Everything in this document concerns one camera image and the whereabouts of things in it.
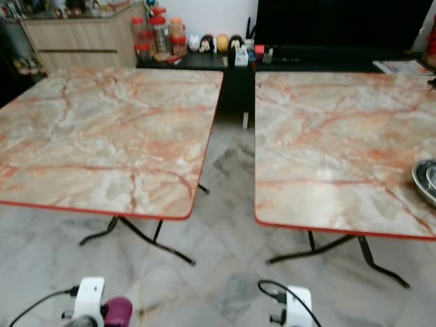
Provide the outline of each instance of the black shelf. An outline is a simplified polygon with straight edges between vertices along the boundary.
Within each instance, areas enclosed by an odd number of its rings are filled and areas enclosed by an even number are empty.
[[[301,61],[299,63],[256,63],[252,67],[228,67],[224,54],[189,52],[178,65],[141,61],[137,68],[188,69],[224,72],[217,104],[218,112],[254,113],[255,71],[257,72],[366,72],[380,73],[370,61]]]

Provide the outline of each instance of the white device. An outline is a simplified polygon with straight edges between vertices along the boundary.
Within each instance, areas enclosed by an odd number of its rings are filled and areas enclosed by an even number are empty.
[[[97,327],[104,327],[103,315],[100,312],[104,289],[103,277],[85,277],[80,282],[74,314],[72,318],[88,316],[97,322]]]
[[[297,295],[301,301],[307,305],[310,311],[312,311],[312,297],[311,291],[305,287],[287,286],[295,295]],[[312,317],[307,310],[301,305],[301,303],[289,292],[286,292],[286,320],[285,327],[312,327]]]
[[[293,285],[288,285],[287,288],[293,291],[312,311],[311,292],[307,288]],[[281,315],[270,315],[270,322],[282,327],[312,327],[313,318],[310,313],[292,294],[286,292],[284,295],[283,292],[277,293],[279,295],[277,303],[283,305],[285,309],[282,309]]]

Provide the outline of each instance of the black metal table leg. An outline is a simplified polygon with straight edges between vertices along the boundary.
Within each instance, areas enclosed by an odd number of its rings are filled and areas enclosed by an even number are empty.
[[[111,231],[114,230],[114,228],[116,226],[116,223],[118,223],[118,217],[113,216],[112,220],[110,221],[110,223],[108,225],[108,228],[105,231],[100,232],[100,233],[96,233],[96,234],[92,234],[92,235],[89,235],[89,236],[85,237],[84,239],[82,239],[79,242],[79,246],[83,246],[89,240],[92,240],[94,238],[99,238],[99,237],[102,237],[102,236],[105,236],[105,235],[109,234]]]
[[[382,268],[382,267],[375,264],[374,259],[373,259],[373,255],[371,253],[371,250],[369,249],[369,244],[367,242],[366,237],[359,236],[358,240],[359,240],[360,248],[362,249],[363,258],[365,259],[365,262],[367,262],[367,264],[372,269],[378,271],[379,273],[382,273],[382,274],[388,275],[389,277],[392,277],[393,279],[398,281],[400,283],[400,285],[403,286],[404,288],[410,288],[410,284],[408,284],[408,282],[406,282],[404,279],[399,277],[395,272],[389,271],[389,270]]]
[[[157,240],[157,236],[159,235],[159,231],[161,229],[162,226],[162,220],[159,221],[159,224],[157,225],[157,229],[155,232],[155,235],[153,237],[153,240],[151,238],[149,238],[148,236],[144,235],[138,228],[136,228],[136,226],[134,224],[132,224],[130,221],[128,221],[126,218],[124,217],[119,217],[120,222],[124,223],[133,233],[135,233],[136,235],[138,235],[140,238],[142,238],[143,240],[145,240],[146,242],[154,245],[155,247],[159,247],[160,249],[170,252],[176,256],[178,256],[180,259],[185,260],[188,264],[195,266],[196,262],[194,260],[192,260],[191,258],[187,257],[186,255],[184,255],[183,253],[172,249],[170,247],[167,247],[165,245],[162,245],[160,243],[158,243]]]
[[[120,221],[121,223],[124,223],[132,232],[134,232],[136,235],[138,235],[140,238],[142,238],[143,240],[145,240],[146,242],[154,245],[155,247],[158,247],[164,251],[170,252],[176,256],[178,256],[180,259],[185,260],[188,264],[195,266],[196,262],[194,260],[192,260],[191,258],[187,257],[186,255],[184,255],[183,253],[172,249],[170,247],[167,247],[165,245],[162,245],[160,243],[157,242],[157,237],[159,236],[159,232],[161,230],[162,227],[162,220],[159,220],[159,223],[157,224],[157,228],[156,231],[153,235],[153,239],[149,238],[148,236],[144,235],[138,228],[136,228],[136,226],[134,224],[132,224],[130,221],[128,221],[125,217],[118,217],[118,216],[114,216],[112,218],[112,220],[110,221],[107,230],[105,230],[104,232],[100,232],[100,233],[96,233],[96,234],[92,234],[90,236],[85,237],[84,239],[82,239],[79,243],[80,246],[83,246],[86,242],[88,242],[89,240],[92,240],[94,238],[98,238],[104,235],[107,235],[109,233],[111,233],[111,231],[114,230],[116,224],[118,223],[118,221]]]
[[[309,240],[311,241],[312,250],[305,251],[305,252],[285,254],[285,255],[278,255],[277,257],[273,257],[273,258],[267,260],[266,264],[275,264],[276,262],[281,262],[281,261],[285,261],[285,260],[289,260],[289,259],[311,257],[313,255],[327,252],[328,250],[331,250],[334,247],[337,247],[345,242],[348,242],[349,240],[352,240],[353,238],[355,238],[355,236],[345,235],[341,238],[338,238],[334,242],[328,243],[327,245],[324,245],[323,247],[315,249],[315,242],[313,240],[313,236],[311,237],[311,234],[309,234]]]
[[[203,185],[198,184],[198,187],[205,193],[205,194],[209,194],[211,191],[209,191],[207,188],[205,188]]]

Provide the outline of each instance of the white container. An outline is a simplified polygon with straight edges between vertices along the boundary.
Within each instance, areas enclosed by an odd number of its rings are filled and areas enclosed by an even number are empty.
[[[236,49],[236,57],[234,59],[235,66],[248,66],[248,53],[245,49]]]

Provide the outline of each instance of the food jar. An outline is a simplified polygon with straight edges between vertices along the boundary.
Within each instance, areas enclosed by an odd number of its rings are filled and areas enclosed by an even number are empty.
[[[164,17],[152,17],[149,19],[153,29],[153,38],[155,40],[155,59],[165,61],[170,56],[170,33]]]
[[[185,36],[185,26],[182,22],[182,18],[171,18],[170,34],[171,37],[175,38]]]
[[[155,7],[153,8],[154,17],[164,17],[166,19],[166,8],[165,7]]]
[[[153,44],[153,31],[141,31],[138,33],[137,44]]]
[[[133,17],[131,19],[131,33],[135,43],[139,43],[138,34],[145,30],[144,19],[142,17]]]
[[[184,56],[187,54],[186,36],[171,37],[172,53],[176,56]]]
[[[153,48],[151,44],[135,44],[135,51],[138,61],[153,60]]]

